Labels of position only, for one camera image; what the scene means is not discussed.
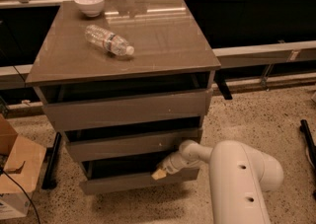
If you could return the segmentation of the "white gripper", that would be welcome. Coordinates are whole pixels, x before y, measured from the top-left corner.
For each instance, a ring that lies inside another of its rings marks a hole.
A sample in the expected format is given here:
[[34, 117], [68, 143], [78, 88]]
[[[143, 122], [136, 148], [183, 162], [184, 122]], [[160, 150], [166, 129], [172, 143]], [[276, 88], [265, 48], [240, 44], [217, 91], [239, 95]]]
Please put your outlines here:
[[198, 163], [197, 160], [188, 160], [180, 152], [174, 152], [163, 159], [151, 177], [157, 181], [164, 179], [167, 174], [176, 174], [182, 169], [191, 168]]

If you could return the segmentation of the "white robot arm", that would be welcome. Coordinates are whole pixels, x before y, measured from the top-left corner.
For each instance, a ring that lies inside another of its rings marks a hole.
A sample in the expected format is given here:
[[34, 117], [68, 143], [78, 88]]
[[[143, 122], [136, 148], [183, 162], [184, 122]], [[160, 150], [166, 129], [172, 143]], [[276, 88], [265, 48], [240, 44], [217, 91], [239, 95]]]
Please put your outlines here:
[[157, 165], [152, 178], [161, 180], [202, 163], [208, 164], [214, 224], [271, 224], [263, 193], [283, 182], [276, 158], [238, 141], [206, 147], [186, 140]]

